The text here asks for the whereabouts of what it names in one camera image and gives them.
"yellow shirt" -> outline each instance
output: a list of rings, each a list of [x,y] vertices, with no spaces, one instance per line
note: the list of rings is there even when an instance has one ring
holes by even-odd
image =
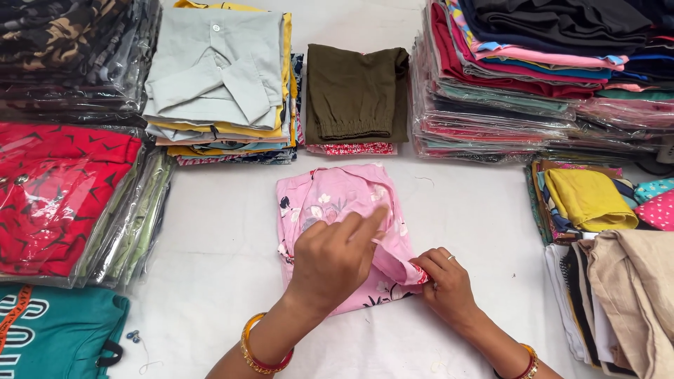
[[[258,11],[261,12],[263,11],[262,9],[257,9],[254,7],[249,7],[247,5],[239,5],[239,4],[233,4],[233,3],[220,3],[220,4],[213,4],[213,5],[206,5],[206,4],[199,4],[199,3],[194,3],[190,0],[178,0],[175,4],[173,4],[174,8],[199,8],[199,9],[204,9],[204,8],[220,8],[220,9],[231,9],[235,11]],[[286,98],[288,96],[288,80],[290,79],[289,77],[292,76],[290,75],[290,36],[293,31],[293,25],[292,25],[292,14],[291,13],[284,13],[283,15],[283,66],[281,67],[281,80],[282,80],[282,91],[283,91],[283,98]],[[213,123],[213,126],[218,130],[220,133],[236,133],[236,134],[245,134],[246,136],[253,136],[253,137],[280,137],[281,134],[281,125],[283,121],[281,120],[281,111],[283,110],[283,105],[279,105],[276,107],[276,127],[274,130],[271,131],[257,131],[257,130],[252,130],[251,128],[247,127],[241,127],[241,126],[235,126],[232,123],[229,122],[216,122]],[[193,130],[195,132],[210,132],[211,127],[210,125],[208,126],[194,126],[189,123],[163,123],[163,122],[152,122],[152,124],[160,126],[160,127],[166,127],[169,129],[175,129],[175,130]]]

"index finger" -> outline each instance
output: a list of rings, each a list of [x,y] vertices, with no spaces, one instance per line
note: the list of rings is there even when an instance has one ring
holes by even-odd
[[[359,228],[356,230],[356,233],[348,244],[353,244],[357,247],[366,247],[375,234],[377,234],[377,230],[387,214],[387,206],[380,206],[375,209],[370,217],[361,222]]]

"red shirt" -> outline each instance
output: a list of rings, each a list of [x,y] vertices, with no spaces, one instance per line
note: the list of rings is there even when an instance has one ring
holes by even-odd
[[[141,145],[101,129],[0,122],[0,272],[68,276]]]

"pink polka dot fabric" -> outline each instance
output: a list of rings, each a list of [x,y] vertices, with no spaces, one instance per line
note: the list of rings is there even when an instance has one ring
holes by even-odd
[[[674,231],[674,189],[641,204],[634,212],[657,229]]]

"shirt button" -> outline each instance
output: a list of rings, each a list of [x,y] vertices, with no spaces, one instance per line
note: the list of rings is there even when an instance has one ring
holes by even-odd
[[[28,174],[21,174],[14,179],[14,184],[21,185],[28,181]]]

